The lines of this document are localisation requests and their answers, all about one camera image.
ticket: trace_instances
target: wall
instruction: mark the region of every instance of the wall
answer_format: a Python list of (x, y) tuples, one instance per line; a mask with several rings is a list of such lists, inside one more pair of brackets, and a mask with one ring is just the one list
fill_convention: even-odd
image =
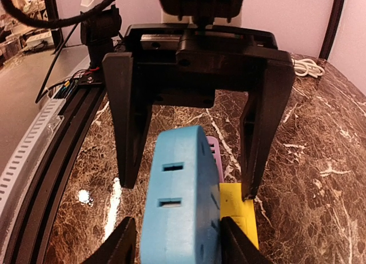
[[(60, 18), (72, 17), (80, 13), (81, 0), (56, 0)], [(160, 23), (161, 12), (158, 0), (117, 0), (116, 6), (122, 16), (122, 34), (128, 26), (141, 23)], [(71, 27), (64, 28), (63, 36), (66, 37)], [(78, 27), (69, 40), (68, 46), (79, 45), (80, 28)]]
[(329, 61), (366, 95), (366, 0), (345, 0)]
[(244, 0), (242, 27), (270, 31), (281, 50), (318, 57), (333, 0)]

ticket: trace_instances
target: brown marble surface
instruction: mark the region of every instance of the brown marble surface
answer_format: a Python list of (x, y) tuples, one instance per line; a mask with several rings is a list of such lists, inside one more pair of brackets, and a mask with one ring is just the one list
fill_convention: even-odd
[[(272, 143), (255, 203), (260, 250), (274, 263), (366, 263), (366, 97), (319, 63), (326, 75), (296, 79)], [(218, 91), (209, 110), (155, 106), (134, 190), (118, 183), (105, 100), (67, 184), (46, 263), (82, 262), (127, 215), (140, 236), (154, 145), (164, 130), (201, 125), (220, 141), (225, 181), (237, 182), (246, 98)]]

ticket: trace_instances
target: white cable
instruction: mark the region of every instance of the white cable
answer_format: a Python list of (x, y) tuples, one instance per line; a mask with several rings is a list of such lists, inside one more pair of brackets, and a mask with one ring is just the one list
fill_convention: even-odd
[(311, 77), (318, 78), (325, 74), (325, 70), (316, 65), (316, 63), (309, 59), (301, 59), (301, 60), (295, 60), (292, 59), (293, 68), (295, 69), (295, 74), (298, 77), (306, 77), (307, 75), (310, 75)]

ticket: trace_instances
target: yellow object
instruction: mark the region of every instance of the yellow object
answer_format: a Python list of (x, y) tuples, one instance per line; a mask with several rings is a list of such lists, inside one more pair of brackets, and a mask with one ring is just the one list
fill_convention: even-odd
[(241, 200), (240, 183), (220, 183), (220, 219), (231, 217), (259, 249), (253, 200)]

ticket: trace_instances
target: light blue block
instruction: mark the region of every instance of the light blue block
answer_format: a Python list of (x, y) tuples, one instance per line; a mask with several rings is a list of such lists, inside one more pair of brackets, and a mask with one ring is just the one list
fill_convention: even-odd
[(158, 137), (142, 226), (142, 264), (221, 263), (216, 163), (201, 126)]

